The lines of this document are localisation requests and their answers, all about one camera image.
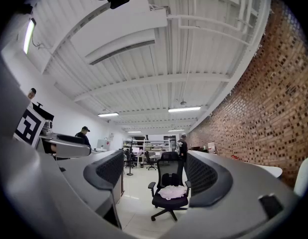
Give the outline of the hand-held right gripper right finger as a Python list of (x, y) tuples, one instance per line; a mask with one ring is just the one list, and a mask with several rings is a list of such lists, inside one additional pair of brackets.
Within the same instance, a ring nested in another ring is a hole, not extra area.
[(265, 239), (299, 202), (281, 180), (252, 178), (238, 160), (192, 150), (187, 161), (189, 208), (166, 239)]

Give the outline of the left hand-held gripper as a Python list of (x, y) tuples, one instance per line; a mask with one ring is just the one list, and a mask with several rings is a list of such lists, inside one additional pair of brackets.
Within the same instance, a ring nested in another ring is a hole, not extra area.
[(57, 158), (80, 158), (91, 154), (91, 147), (84, 144), (83, 138), (51, 133), (47, 127), (50, 125), (52, 125), (51, 120), (42, 117), (33, 109), (32, 105), (29, 105), (22, 115), (13, 137), (28, 143), (34, 149), (42, 147), (45, 153), (52, 154)]

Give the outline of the pink cloth garment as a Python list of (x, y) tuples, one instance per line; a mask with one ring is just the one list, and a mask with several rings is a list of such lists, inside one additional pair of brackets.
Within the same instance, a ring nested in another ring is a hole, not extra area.
[(158, 191), (158, 194), (166, 200), (181, 198), (185, 196), (186, 193), (187, 193), (187, 188), (181, 185), (179, 186), (169, 185)]

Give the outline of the white cabinet with red tag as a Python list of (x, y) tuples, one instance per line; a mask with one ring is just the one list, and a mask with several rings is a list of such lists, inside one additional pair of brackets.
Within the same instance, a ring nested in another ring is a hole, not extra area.
[(97, 142), (97, 150), (98, 151), (109, 151), (111, 142), (107, 139), (99, 139)]

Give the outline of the black television screen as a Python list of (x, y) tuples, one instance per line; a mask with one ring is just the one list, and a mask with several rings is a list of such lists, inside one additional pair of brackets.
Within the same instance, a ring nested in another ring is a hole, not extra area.
[(50, 128), (53, 127), (53, 119), (54, 115), (44, 110), (43, 105), (41, 103), (34, 104), (33, 103), (33, 109), (46, 120), (46, 124), (50, 126)]

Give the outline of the black swivel chair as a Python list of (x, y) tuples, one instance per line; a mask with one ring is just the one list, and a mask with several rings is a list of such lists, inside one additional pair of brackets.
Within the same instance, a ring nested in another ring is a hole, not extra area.
[(126, 149), (124, 151), (124, 155), (126, 157), (126, 165), (125, 167), (131, 167), (131, 168), (134, 168), (134, 157), (135, 155), (133, 153), (130, 153), (130, 151), (128, 149)]
[(147, 170), (150, 170), (150, 169), (156, 170), (156, 163), (157, 162), (153, 158), (150, 157), (148, 151), (145, 152), (145, 157), (146, 157)]

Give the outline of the white moulded chair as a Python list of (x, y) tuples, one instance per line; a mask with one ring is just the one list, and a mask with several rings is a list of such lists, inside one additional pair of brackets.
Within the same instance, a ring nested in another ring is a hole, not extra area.
[(308, 189), (308, 158), (306, 158), (298, 171), (296, 178), (294, 193), (299, 197), (303, 197)]

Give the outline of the black mesh office chair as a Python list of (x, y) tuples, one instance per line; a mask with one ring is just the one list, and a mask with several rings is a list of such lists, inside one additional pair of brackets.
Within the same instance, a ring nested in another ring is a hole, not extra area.
[[(188, 196), (191, 189), (190, 181), (183, 181), (183, 160), (176, 152), (164, 152), (161, 158), (157, 161), (158, 182), (151, 182), (148, 189), (152, 194), (152, 205), (155, 208), (162, 208), (162, 210), (151, 216), (151, 220), (155, 221), (156, 217), (165, 213), (170, 213), (172, 218), (177, 221), (175, 211), (185, 211), (189, 204)], [(187, 188), (185, 196), (177, 199), (166, 200), (162, 198), (158, 191), (166, 186), (184, 186)]]

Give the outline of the white storage shelving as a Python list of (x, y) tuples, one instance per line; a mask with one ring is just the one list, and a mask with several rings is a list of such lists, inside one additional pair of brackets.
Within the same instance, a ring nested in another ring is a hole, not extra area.
[(132, 154), (136, 156), (145, 157), (147, 151), (150, 156), (158, 156), (163, 152), (175, 151), (176, 147), (173, 141), (168, 140), (146, 140), (129, 138), (123, 140), (123, 150), (128, 149)]

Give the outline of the black stanchion post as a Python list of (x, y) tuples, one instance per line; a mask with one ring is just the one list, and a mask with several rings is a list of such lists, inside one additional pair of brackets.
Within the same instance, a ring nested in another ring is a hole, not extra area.
[[(129, 151), (130, 153), (133, 152), (133, 138), (131, 138), (131, 144), (130, 144), (130, 147), (129, 147)], [(129, 172), (127, 173), (127, 176), (133, 176), (133, 173), (131, 172), (131, 167), (129, 167)]]

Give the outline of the white ceiling air duct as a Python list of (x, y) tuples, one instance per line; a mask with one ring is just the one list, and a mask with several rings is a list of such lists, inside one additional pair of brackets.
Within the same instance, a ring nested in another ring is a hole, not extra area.
[(133, 45), (155, 43), (154, 29), (162, 26), (163, 10), (150, 10), (148, 0), (131, 0), (96, 16), (70, 41), (88, 64), (95, 65)]

